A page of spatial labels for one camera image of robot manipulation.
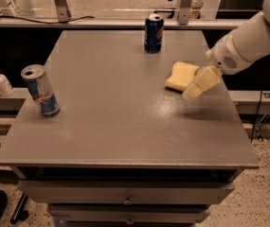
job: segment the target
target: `sponge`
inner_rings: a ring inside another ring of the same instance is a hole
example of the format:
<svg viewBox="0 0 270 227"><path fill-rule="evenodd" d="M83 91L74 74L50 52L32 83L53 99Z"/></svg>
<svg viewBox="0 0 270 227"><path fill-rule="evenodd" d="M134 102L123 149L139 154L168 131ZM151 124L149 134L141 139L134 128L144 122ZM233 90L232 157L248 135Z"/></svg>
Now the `sponge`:
<svg viewBox="0 0 270 227"><path fill-rule="evenodd" d="M193 80L199 66L178 61L172 67L171 77L165 86L183 92Z"/></svg>
<svg viewBox="0 0 270 227"><path fill-rule="evenodd" d="M187 89L183 92L184 99L196 98L203 92L209 90L222 79L222 71L214 66L202 67Z"/></svg>

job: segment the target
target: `pump bottle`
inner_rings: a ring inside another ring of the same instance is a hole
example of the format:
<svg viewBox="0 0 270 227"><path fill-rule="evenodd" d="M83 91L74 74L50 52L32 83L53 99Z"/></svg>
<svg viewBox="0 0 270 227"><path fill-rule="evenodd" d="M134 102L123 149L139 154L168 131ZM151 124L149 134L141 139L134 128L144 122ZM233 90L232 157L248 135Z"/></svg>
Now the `pump bottle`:
<svg viewBox="0 0 270 227"><path fill-rule="evenodd" d="M3 74L0 74L0 95L10 96L13 94L13 92L13 88L7 77Z"/></svg>

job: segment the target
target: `dark blue can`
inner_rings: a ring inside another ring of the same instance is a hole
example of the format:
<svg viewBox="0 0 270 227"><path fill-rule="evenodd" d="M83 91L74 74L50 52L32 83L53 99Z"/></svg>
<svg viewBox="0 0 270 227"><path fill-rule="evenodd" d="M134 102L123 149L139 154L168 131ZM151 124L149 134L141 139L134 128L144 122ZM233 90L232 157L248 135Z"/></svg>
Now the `dark blue can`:
<svg viewBox="0 0 270 227"><path fill-rule="evenodd" d="M145 21L144 48L149 53L157 53L161 50L164 30L163 18L153 13Z"/></svg>
<svg viewBox="0 0 270 227"><path fill-rule="evenodd" d="M33 100L40 105L42 115L51 117L60 111L45 69L40 64L32 64L21 72Z"/></svg>

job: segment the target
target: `gray tabletop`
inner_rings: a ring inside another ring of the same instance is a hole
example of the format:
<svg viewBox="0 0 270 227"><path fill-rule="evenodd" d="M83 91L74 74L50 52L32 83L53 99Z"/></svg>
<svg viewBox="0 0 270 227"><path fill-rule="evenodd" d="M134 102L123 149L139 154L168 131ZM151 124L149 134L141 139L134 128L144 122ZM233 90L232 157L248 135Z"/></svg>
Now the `gray tabletop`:
<svg viewBox="0 0 270 227"><path fill-rule="evenodd" d="M208 65L201 31L65 31L46 68L61 112L29 98L0 148L0 166L257 167L223 83L194 101L164 86L177 61Z"/></svg>

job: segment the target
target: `terrazzo floor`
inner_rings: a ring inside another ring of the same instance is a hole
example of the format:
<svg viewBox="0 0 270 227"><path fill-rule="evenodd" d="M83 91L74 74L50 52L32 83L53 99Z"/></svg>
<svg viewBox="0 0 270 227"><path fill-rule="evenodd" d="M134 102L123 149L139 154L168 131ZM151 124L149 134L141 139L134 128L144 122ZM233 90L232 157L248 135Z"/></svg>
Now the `terrazzo floor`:
<svg viewBox="0 0 270 227"><path fill-rule="evenodd" d="M0 142L5 140L9 123L0 128ZM243 126L250 136L252 124L243 120ZM235 190L221 204L212 205L211 215L203 223L196 224L196 227L270 227L270 118L263 125L262 136L263 142L257 138L252 141L261 167L244 171L234 182ZM11 225L10 218L22 193L16 183L1 179L0 189L6 191L9 198L0 227L54 226L51 216L46 212L46 205L32 200L28 200L25 206L29 212L28 218Z"/></svg>

